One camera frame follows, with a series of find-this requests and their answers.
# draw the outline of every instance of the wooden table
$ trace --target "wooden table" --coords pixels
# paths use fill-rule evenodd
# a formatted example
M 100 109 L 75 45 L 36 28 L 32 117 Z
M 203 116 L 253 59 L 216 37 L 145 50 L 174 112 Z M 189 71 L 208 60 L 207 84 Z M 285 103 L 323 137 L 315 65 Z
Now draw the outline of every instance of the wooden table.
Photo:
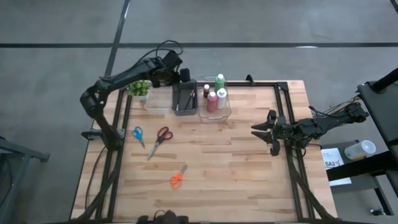
M 288 84 L 295 119 L 311 117 L 303 81 L 288 81 Z M 274 89 L 229 87 L 228 90 L 232 114 L 227 122 L 218 124 L 203 124 L 198 115 L 151 115 L 142 103 L 133 100 L 114 221 L 135 221 L 141 215 L 153 217 L 158 210 L 187 215 L 191 222 L 297 221 L 283 143 L 280 154 L 272 157 L 270 145 L 251 134 L 252 125 L 263 123 L 269 110 L 277 110 Z M 108 121 L 113 119 L 116 98 L 116 91 L 108 98 L 105 108 Z M 135 126 L 144 130 L 146 149 L 131 136 Z M 148 162 L 146 157 L 163 126 L 168 126 L 174 137 L 160 145 Z M 88 145 L 72 218 L 84 211 L 88 180 L 102 148 L 101 141 Z M 104 157 L 105 153 L 91 185 L 90 201 L 100 188 Z M 312 192 L 336 216 L 319 147 L 307 147 L 304 161 Z M 188 169 L 183 184 L 172 189 L 169 179 L 184 164 Z M 300 198 L 305 210 L 302 192 Z

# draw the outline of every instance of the white paper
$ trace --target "white paper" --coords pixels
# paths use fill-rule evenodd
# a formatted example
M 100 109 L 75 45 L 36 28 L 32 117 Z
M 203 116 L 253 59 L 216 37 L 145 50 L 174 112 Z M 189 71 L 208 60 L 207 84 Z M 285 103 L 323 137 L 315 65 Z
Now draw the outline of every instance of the white paper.
M 322 152 L 323 164 L 325 165 L 326 170 L 344 165 L 343 158 L 341 158 L 338 148 L 322 149 L 321 152 Z M 329 181 L 330 187 L 337 185 L 344 185 L 344 184 L 351 184 L 351 179 L 347 177 L 340 180 Z

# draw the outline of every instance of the black scissors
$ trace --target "black scissors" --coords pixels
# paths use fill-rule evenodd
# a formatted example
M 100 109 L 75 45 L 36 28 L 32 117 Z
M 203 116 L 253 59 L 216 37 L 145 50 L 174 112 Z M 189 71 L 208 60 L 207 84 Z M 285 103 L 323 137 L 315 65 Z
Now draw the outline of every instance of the black scissors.
M 157 148 L 164 140 L 169 140 L 173 137 L 173 132 L 169 131 L 169 127 L 165 126 L 157 132 L 157 140 L 155 142 L 154 148 L 150 151 L 147 160 L 151 159 L 155 154 Z

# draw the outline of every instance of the orange scissors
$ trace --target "orange scissors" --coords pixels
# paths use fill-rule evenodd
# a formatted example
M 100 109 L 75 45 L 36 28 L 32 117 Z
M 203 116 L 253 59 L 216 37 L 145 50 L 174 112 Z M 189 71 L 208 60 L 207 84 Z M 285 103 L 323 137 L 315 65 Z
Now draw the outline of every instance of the orange scissors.
M 177 189 L 181 186 L 182 184 L 182 175 L 184 175 L 184 172 L 187 170 L 188 166 L 185 165 L 181 172 L 179 172 L 177 175 L 172 176 L 172 178 L 170 178 L 170 184 L 172 185 L 173 189 Z

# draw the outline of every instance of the concrete floor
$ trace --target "concrete floor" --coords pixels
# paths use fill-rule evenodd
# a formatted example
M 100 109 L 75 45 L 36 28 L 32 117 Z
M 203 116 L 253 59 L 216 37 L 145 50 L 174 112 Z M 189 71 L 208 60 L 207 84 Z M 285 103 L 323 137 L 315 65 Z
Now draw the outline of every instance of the concrete floor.
M 112 43 L 124 0 L 0 0 L 1 43 Z M 398 14 L 388 0 L 132 0 L 121 42 L 394 42 Z M 148 49 L 119 49 L 113 74 Z M 33 162 L 13 223 L 68 219 L 90 127 L 78 101 L 104 74 L 111 49 L 0 49 L 0 135 L 50 152 Z M 241 80 L 304 80 L 311 105 L 325 110 L 355 94 L 356 85 L 396 68 L 398 48 L 185 49 L 192 76 L 226 74 Z M 321 143 L 368 139 L 387 150 L 368 119 L 330 131 Z M 385 177 L 380 181 L 398 211 Z M 344 220 L 397 223 L 373 217 L 372 191 L 334 194 Z

